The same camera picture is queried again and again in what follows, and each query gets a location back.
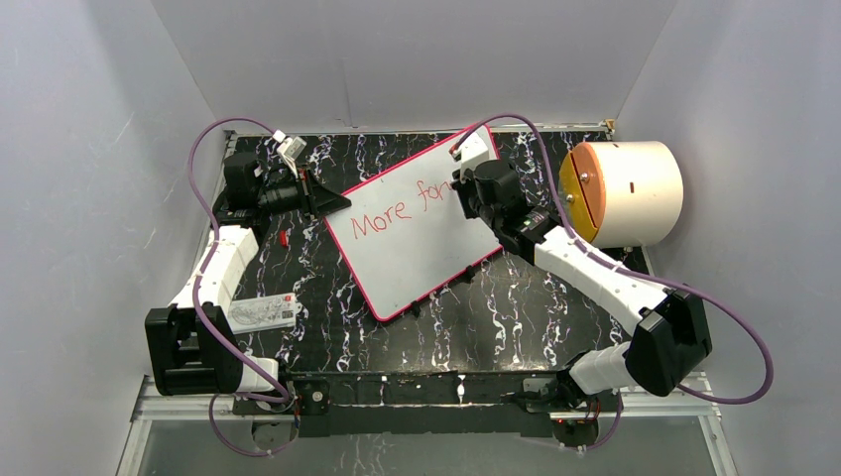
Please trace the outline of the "pink-framed whiteboard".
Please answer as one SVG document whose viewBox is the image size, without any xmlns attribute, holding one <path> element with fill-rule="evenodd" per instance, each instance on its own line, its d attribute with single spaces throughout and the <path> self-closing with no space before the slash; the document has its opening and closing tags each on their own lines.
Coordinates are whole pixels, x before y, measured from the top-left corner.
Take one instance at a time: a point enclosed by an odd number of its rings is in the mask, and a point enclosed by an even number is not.
<svg viewBox="0 0 841 476">
<path fill-rule="evenodd" d="M 453 173 L 453 134 L 344 191 L 350 207 L 327 229 L 374 317 L 388 321 L 501 250 L 465 218 Z"/>
</svg>

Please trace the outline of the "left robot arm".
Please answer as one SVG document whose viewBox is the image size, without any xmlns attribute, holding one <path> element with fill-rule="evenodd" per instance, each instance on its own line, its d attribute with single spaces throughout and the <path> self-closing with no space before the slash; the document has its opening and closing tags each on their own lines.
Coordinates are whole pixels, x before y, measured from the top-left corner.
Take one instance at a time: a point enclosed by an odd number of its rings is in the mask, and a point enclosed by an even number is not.
<svg viewBox="0 0 841 476">
<path fill-rule="evenodd" d="M 153 376 L 164 396 L 257 394 L 273 413 L 295 403 L 295 384 L 272 358 L 239 350 L 229 308 L 248 265 L 262 246 L 272 217 L 299 211 L 322 218 L 347 209 L 349 198 L 322 184 L 309 167 L 270 172 L 255 153 L 222 163 L 224 188 L 207 206 L 211 229 L 202 257 L 185 286 L 145 318 Z"/>
</svg>

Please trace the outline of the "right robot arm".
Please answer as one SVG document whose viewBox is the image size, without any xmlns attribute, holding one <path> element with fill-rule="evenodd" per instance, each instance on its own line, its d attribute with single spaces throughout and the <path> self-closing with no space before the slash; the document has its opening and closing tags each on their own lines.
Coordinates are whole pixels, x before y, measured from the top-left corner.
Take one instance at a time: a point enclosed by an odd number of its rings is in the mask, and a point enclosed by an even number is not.
<svg viewBox="0 0 841 476">
<path fill-rule="evenodd" d="M 572 285 L 630 336 L 573 357 L 557 372 L 550 402 L 582 411 L 601 392 L 635 386 L 665 397 L 711 353 L 700 298 L 632 277 L 622 263 L 569 236 L 557 214 L 528 203 L 508 162 L 461 162 L 452 187 L 465 217 L 481 220 L 505 251 Z"/>
</svg>

